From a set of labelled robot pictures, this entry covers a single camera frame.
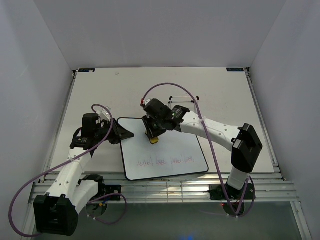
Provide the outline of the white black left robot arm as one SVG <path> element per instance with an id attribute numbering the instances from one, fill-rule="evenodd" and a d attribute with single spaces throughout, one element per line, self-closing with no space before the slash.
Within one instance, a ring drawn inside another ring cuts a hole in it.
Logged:
<path id="1" fill-rule="evenodd" d="M 82 126 L 73 135 L 66 165 L 46 193 L 37 195 L 33 202 L 37 231 L 71 236 L 76 231 L 79 213 L 89 202 L 98 200 L 101 207 L 109 200 L 120 200 L 120 189 L 105 185 L 101 175 L 81 176 L 99 143 L 108 141 L 117 145 L 134 136 L 114 118 L 107 118 L 101 112 L 84 114 Z"/>

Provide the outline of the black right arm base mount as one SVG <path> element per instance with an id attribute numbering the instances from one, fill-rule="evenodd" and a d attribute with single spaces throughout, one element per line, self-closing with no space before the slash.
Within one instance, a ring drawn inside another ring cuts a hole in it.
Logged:
<path id="1" fill-rule="evenodd" d="M 225 213 L 232 217 L 243 217 L 253 207 L 256 199 L 255 185 L 252 183 L 246 183 L 241 190 L 237 190 L 227 184 L 224 185 L 226 193 L 231 202 L 231 207 L 228 202 L 222 203 L 222 208 Z M 226 201 L 227 198 L 223 192 L 223 187 L 220 184 L 210 184 L 208 191 L 210 200 L 213 201 Z M 245 200 L 251 200 L 249 209 L 246 211 Z"/>

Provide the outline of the black framed whiteboard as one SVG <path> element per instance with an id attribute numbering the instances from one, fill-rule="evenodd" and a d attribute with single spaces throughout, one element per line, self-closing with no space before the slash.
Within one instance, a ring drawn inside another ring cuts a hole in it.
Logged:
<path id="1" fill-rule="evenodd" d="M 206 173 L 209 165 L 197 136 L 167 131 L 151 144 L 140 118 L 119 118 L 134 134 L 120 143 L 125 177 L 129 181 Z"/>

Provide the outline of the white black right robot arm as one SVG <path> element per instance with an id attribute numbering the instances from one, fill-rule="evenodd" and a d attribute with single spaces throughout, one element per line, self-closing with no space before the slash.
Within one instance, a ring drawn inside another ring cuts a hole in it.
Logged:
<path id="1" fill-rule="evenodd" d="M 199 114 L 180 105 L 170 109 L 156 98 L 142 100 L 141 106 L 146 113 L 142 118 L 145 134 L 151 144 L 167 131 L 176 131 L 205 138 L 210 143 L 216 143 L 230 151 L 232 169 L 225 184 L 225 191 L 232 199 L 237 199 L 244 193 L 245 182 L 263 149 L 252 125 L 222 124 L 201 118 Z"/>

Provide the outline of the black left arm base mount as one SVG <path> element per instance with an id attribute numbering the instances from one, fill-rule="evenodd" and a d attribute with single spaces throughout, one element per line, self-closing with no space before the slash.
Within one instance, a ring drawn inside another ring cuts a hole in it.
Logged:
<path id="1" fill-rule="evenodd" d="M 102 197 L 105 195 L 110 195 L 113 194 L 112 196 L 108 196 L 102 199 L 102 201 L 104 202 L 108 202 L 108 201 L 120 201 L 121 200 L 121 196 L 115 195 L 115 194 L 120 194 L 122 191 L 122 186 L 121 185 L 105 185 L 102 184 L 99 188 L 98 188 L 98 194 L 97 194 L 97 198 L 98 197 Z"/>

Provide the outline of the yellow whiteboard eraser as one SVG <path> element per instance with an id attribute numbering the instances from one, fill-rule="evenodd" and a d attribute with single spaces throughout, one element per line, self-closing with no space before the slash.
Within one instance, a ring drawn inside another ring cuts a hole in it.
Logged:
<path id="1" fill-rule="evenodd" d="M 145 135 L 147 136 L 149 142 L 154 145 L 157 144 L 159 142 L 159 138 L 158 137 L 154 137 L 151 134 L 149 134 L 147 131 L 145 131 Z"/>

